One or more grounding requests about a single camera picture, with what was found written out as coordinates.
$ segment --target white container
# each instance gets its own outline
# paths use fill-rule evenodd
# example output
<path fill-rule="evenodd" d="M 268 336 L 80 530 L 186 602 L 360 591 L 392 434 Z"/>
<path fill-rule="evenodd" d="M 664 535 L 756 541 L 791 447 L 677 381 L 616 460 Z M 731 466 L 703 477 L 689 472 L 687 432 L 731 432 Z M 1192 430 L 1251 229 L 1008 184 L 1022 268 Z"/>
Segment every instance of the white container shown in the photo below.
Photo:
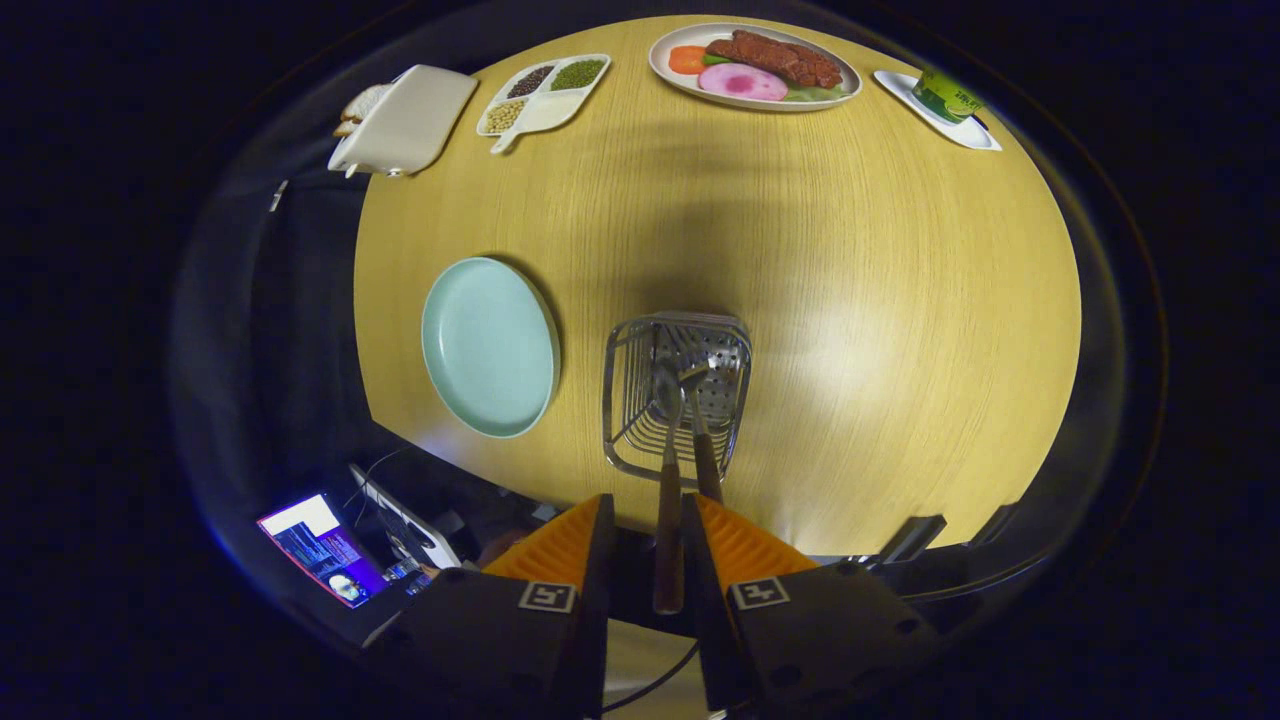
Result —
<path fill-rule="evenodd" d="M 556 81 L 556 76 L 558 76 L 566 67 L 580 60 L 603 60 L 604 65 L 600 68 L 600 72 L 595 73 L 595 77 L 591 78 L 591 83 L 586 87 L 552 90 L 552 83 Z M 604 73 L 608 72 L 612 61 L 612 58 L 608 55 L 596 53 L 590 55 L 573 55 L 572 58 L 559 58 L 557 60 L 547 60 L 544 63 L 529 65 L 527 68 L 511 76 L 511 79 L 503 83 L 498 92 L 494 94 L 493 100 L 489 101 L 489 106 L 484 109 L 484 113 L 480 113 L 480 119 L 476 120 L 476 135 L 499 138 L 498 142 L 493 145 L 493 149 L 489 150 L 494 155 L 498 155 L 511 145 L 511 141 L 522 133 L 558 128 L 577 114 L 579 108 L 581 108 L 582 102 L 586 101 L 586 97 L 591 95 L 595 86 L 600 83 L 600 78 L 603 78 Z M 511 99 L 507 97 L 511 88 L 515 87 L 515 85 L 525 76 L 547 65 L 552 65 L 552 72 L 543 78 L 543 82 L 538 86 L 538 88 L 529 95 Z M 507 105 L 508 102 L 520 102 L 521 100 L 525 101 L 525 106 L 509 128 L 503 132 L 485 132 L 485 120 L 489 118 L 489 113 L 494 108 Z"/>
<path fill-rule="evenodd" d="M 440 156 L 453 124 L 479 81 L 413 65 L 401 73 L 355 132 L 342 138 L 329 169 L 353 173 L 411 174 Z"/>

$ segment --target wooden table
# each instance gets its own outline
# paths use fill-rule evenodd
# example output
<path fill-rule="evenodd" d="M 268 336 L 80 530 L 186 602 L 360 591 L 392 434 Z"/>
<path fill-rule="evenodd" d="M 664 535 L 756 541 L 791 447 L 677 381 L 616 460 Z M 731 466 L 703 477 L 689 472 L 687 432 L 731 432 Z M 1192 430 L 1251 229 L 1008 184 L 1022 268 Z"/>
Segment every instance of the wooden table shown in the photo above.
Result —
<path fill-rule="evenodd" d="M 721 19 L 823 45 L 858 69 L 861 94 L 754 113 L 649 69 L 663 33 Z M 613 65 L 577 118 L 490 155 L 472 128 L 498 87 L 584 53 Z M 997 120 L 982 113 L 1002 152 L 954 145 L 877 69 L 911 72 L 820 32 L 686 15 L 580 32 L 476 73 L 440 159 L 411 179 L 375 177 L 365 200 L 355 313 L 374 419 L 538 500 L 612 492 L 620 523 L 652 528 L 658 484 L 613 469 L 600 445 L 605 340 L 646 313 L 727 313 L 754 350 L 730 507 L 815 555 L 877 552 L 913 515 L 946 516 L 934 546 L 972 538 L 1019 498 L 1062 420 L 1075 259 L 1044 179 Z M 456 420 L 422 363 L 426 293 L 471 255 L 525 272 L 559 325 L 559 391 L 515 439 Z"/>

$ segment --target light blue plate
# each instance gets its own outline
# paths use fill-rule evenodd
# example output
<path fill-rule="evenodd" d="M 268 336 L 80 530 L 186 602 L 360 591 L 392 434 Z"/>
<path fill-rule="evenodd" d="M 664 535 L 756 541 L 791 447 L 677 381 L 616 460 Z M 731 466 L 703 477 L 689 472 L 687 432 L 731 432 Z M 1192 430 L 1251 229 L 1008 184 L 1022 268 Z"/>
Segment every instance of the light blue plate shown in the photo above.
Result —
<path fill-rule="evenodd" d="M 440 273 L 422 307 L 422 357 L 457 419 L 495 438 L 529 432 L 559 380 L 559 333 L 538 290 L 489 258 Z"/>

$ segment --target carrot slice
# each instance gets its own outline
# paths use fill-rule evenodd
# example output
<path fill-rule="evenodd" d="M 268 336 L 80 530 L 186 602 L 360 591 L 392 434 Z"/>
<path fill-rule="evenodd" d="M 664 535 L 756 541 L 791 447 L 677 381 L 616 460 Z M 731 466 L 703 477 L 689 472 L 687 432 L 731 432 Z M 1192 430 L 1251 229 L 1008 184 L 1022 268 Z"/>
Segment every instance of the carrot slice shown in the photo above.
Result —
<path fill-rule="evenodd" d="M 707 49 L 699 45 L 672 47 L 667 67 L 682 76 L 696 76 L 707 69 L 707 65 L 703 64 L 705 54 Z"/>

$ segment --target green can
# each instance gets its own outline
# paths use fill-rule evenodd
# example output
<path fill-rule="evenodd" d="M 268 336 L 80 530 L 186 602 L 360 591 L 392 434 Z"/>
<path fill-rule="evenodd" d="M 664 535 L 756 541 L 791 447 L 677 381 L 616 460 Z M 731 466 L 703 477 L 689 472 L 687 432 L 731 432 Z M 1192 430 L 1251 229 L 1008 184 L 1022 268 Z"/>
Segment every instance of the green can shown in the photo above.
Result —
<path fill-rule="evenodd" d="M 964 86 L 936 70 L 924 70 L 911 95 L 938 119 L 952 124 L 968 120 L 984 105 Z"/>

